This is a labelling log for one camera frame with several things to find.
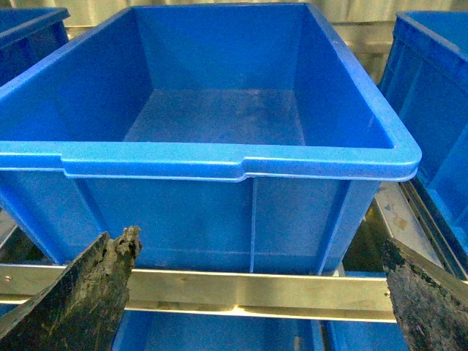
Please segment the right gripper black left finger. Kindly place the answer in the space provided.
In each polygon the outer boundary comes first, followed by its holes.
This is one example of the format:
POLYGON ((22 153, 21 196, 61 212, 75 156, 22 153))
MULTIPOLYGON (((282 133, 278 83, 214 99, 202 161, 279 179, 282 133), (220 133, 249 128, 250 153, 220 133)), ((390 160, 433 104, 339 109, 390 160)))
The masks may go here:
POLYGON ((42 291, 1 317, 2 350, 110 350, 143 247, 140 228, 102 233, 42 291))

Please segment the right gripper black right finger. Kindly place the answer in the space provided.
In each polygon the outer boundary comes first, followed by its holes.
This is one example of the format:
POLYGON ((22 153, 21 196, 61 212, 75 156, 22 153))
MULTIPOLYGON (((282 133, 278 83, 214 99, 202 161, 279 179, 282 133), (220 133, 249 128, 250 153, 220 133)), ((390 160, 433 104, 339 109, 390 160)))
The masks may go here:
POLYGON ((410 350, 467 349, 467 284, 395 238, 382 251, 393 314, 410 350))

